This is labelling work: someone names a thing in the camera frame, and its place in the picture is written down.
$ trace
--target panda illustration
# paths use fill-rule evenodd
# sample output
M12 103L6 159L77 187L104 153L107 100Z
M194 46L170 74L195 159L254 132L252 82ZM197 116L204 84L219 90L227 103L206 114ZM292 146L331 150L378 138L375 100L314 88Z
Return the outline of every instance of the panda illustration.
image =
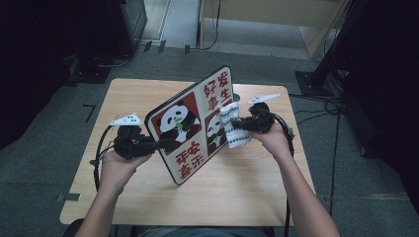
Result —
M213 116L207 128L207 146L209 149L209 154L213 153L216 148L227 140L224 128L222 126L221 117L218 114Z
M171 139L170 145L165 149L167 153L176 150L197 134L201 128L201 121L181 100L157 121L157 125L160 126L160 139Z

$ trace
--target hand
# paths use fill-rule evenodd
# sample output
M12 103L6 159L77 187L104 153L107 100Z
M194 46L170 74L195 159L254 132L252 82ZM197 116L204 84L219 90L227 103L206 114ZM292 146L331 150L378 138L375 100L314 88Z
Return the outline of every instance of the hand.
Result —
M277 161L292 156L286 135L279 123L274 122L267 133L249 132L249 134L252 138L261 141Z
M119 196L136 172L136 168L150 159L151 154L127 160L117 154L115 150L108 152L102 161L100 193Z

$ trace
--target floor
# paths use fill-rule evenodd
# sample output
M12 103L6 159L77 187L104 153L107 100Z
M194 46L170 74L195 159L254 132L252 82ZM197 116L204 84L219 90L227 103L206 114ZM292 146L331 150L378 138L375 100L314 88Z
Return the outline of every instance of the floor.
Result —
M148 23L142 43L152 40L153 45L159 45L166 40L168 47L185 48L186 44L198 47L200 0L145 0L144 3ZM219 20L216 30L216 19L205 19L204 26L203 48L213 44L209 51L311 59L295 26ZM330 33L324 44L326 49L335 33L335 30ZM323 55L324 48L314 59L320 60Z

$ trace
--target black cable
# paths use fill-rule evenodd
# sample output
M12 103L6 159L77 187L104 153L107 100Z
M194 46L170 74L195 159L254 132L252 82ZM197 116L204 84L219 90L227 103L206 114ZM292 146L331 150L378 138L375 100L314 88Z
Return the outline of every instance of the black cable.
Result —
M334 103L333 100L335 100L335 98L331 98L324 103L324 111L326 111L327 113L331 115L338 115L340 113L341 107L339 107L339 105ZM328 105L330 104L332 104L335 107L335 109L329 110Z
M120 228L119 225L115 226L114 237L118 237L118 229Z
M104 154L105 152L107 152L109 149L114 148L115 144L112 146L108 146L107 148L105 148L100 154L99 154L99 161L103 160Z
M251 109L249 110L249 112L255 112L255 111L259 111L259 112L263 112L263 113L267 113L269 115L271 115L272 117L274 117L274 119L280 124L280 126L282 127L283 131L284 131L284 135L286 136L287 142L289 144L289 149L290 149L290 153L293 157L294 154L294 149L293 149L293 134L291 134L293 132L293 129L290 128L287 123L283 120L283 118L281 118L280 116L271 113L267 110L263 110L263 109ZM288 237L289 236L289 232L290 232L290 218L291 218L291 209L290 209L290 203L289 200L287 199L287 214L286 214L286 223L284 226L284 236Z
M347 71L341 74L338 69L333 69L331 73L327 75L327 78L329 79L330 83L339 94L342 94L344 91L342 83L347 77L346 73Z
M142 48L143 46L145 46L145 44L139 45L137 48ZM151 45L150 48L152 48L152 47L160 48L160 46L158 46L158 45ZM166 48L169 48L169 49L179 49L179 50L182 49L180 47L164 46L164 49L166 49Z
M290 97L309 100L309 101L316 101L316 102L326 102L328 100L340 100L340 98L323 98L323 97L316 97L316 96L304 96L304 95L296 95L296 94L289 94Z
M290 219L291 219L291 210L290 203L287 199L287 215L286 215L286 224L284 226L284 236L288 237L290 233Z
M332 159L332 185L330 190L330 204L329 204L329 214L330 216L333 215L333 199L335 195L335 170L336 170L336 156L337 156L337 147L338 147L338 139L339 139L339 123L340 123L340 113L341 110L339 110L337 116L337 122L336 122L336 135L335 135L335 145L333 148L333 159Z
M298 113L311 113L311 114L315 114L315 113L320 113L320 112L324 112L324 110L322 110L322 111L297 111L297 112L294 112L293 114L294 115L296 115Z
M209 50L210 48L212 48L215 45L216 41L218 40L218 22L219 22L220 9L221 9L221 0L218 1L218 11L216 13L216 22L215 22L215 39L213 40L212 45L209 46L209 47L206 47L206 48L193 47L193 48L190 48L190 50L206 51L206 50Z
M310 120L310 119L315 119L315 118L319 118L319 117L323 117L323 116L326 116L326 115L329 115L329 113L323 113L323 114L321 114L321 115L313 116L313 117L310 117L310 118L305 118L305 119L303 119L303 120L301 120L301 121L297 122L296 124L297 124L297 125L299 125L299 124L301 124L301 123L303 123L303 122L305 122L305 121L307 121L307 120Z
M124 62L122 62L120 64L114 64L114 65L101 65L101 64L99 64L99 65L96 65L96 66L98 66L98 67L120 67L120 66L125 65L129 60L130 60L130 56Z
M96 157L93 164L95 166L95 170L93 171L93 178L95 179L96 191L99 190L99 164L101 163L100 157L102 154L101 147L102 147L102 143L104 142L106 134L111 128L112 126L108 125L108 127L105 129L104 133L102 134L101 140L99 141L98 149L96 150Z

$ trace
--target cable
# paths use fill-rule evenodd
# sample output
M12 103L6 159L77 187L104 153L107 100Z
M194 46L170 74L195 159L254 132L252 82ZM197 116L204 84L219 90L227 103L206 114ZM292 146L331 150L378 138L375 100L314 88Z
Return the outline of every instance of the cable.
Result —
M338 91L339 94L343 93L342 81L346 78L346 75L340 75L337 69L333 69L331 73L327 75L332 86Z
M97 65L98 67L120 67L123 66L124 64L126 64L128 61L130 60L130 56L126 59L126 61L120 63L120 64L115 64L115 65Z
M344 28L344 26L346 25L346 23L347 23L347 20L348 20L348 17L350 16L350 14L352 13L352 11L355 9L355 6L357 5L357 3L358 3L358 0L356 0L355 2L354 2L354 4L352 4L352 8L349 10L349 12L348 12L348 14L345 16L345 19L344 19L344 21L343 21L343 24L342 24L342 28ZM338 33L338 31L336 31L335 32L335 37L334 37L334 40L333 40L333 48L332 48L332 56L333 56L333 62L335 63L335 65L336 66L338 66L338 67L340 67L340 68L345 68L346 67L346 61L343 61L343 60L337 60L336 59L336 55L335 55L335 51L336 51L336 39L337 39L337 33Z
M192 47L192 48L189 48L189 50L205 51L205 50L211 49L215 45L215 43L218 40L218 22L219 22L219 12L220 12L220 9L221 9L221 0L218 1L218 10L217 10L217 14L216 14L216 23L215 23L215 26L213 25L213 19L212 19L212 26L215 29L215 39L213 40L212 45L209 46L209 47L206 47L206 48ZM142 48L144 46L147 46L147 44L141 44L141 45L139 45L137 47L137 49ZM160 46L157 46L157 45L150 45L149 47L158 47L158 48L160 48ZM181 49L179 47L168 47L168 46L164 46L164 48L165 49L166 48L170 48L170 49Z
M284 131L284 135L286 136L287 142L289 144L290 153L293 157L293 154L294 154L293 129L287 125L287 123L283 120L283 118L281 118L277 114L271 113L270 111L267 111L267 110L264 110L264 109L250 109L249 112L250 113L252 113L252 112L263 112L263 113L266 113L266 114L271 115L272 117L274 117L274 119L280 124L280 126L282 127L282 129ZM285 237L289 236L290 218L291 218L291 209L290 209L289 200L287 199L287 214L286 214L286 223L285 223L285 227L284 227L284 236Z
M294 115L298 114L298 113L320 113L320 112L324 112L324 111L297 111L295 113L293 113Z
M218 1L218 11L216 13L216 22L215 22L215 39L213 40L212 45L206 48L193 47L193 48L190 48L190 50L206 51L215 45L216 41L218 40L218 22L219 22L220 9L221 9L221 0Z
M118 229L120 228L119 225L115 226L114 237L118 237Z
M103 160L105 158L105 152L107 152L109 149L114 148L115 144L112 146L108 146L107 148L105 148L101 154L99 155L99 161Z
M329 203L329 214L330 216L333 215L333 199L335 196L335 170L336 170L336 156L337 156L337 147L338 147L338 139L339 139L339 123L340 123L340 113L339 111L337 122L336 122L336 134L335 134L335 145L333 148L333 158L332 158L332 184L330 189L330 203Z
M331 99L322 99L318 97L305 97L305 96L299 96L299 95L290 95L296 98L301 99L308 99L312 101L324 101L324 109L326 113L315 116L312 118L307 118L305 120L300 121L298 124L302 123L303 121L306 121L308 119L314 119L325 115L337 115L337 122L336 122L336 134L335 134L335 143L333 147L333 157L332 157L332 181L331 181L331 191L330 191L330 203L329 203L329 214L330 216L333 215L333 202L334 202L334 195L335 195L335 170L336 170L336 158L337 158L337 147L338 147L338 141L339 141L339 124L340 124L340 115L342 111L344 110L344 107L339 107L335 102L341 102L340 98L331 98ZM328 105L332 104L335 108L333 110L330 110L328 108Z
M93 178L95 180L96 191L99 190L99 164L101 163L100 161L101 154L103 154L103 152L101 152L101 147L102 147L102 143L104 142L106 134L111 128L112 126L108 125L108 127L105 129L104 133L102 134L101 140L99 141L98 149L96 150L96 157L93 162L93 165L95 166L95 170L93 171Z

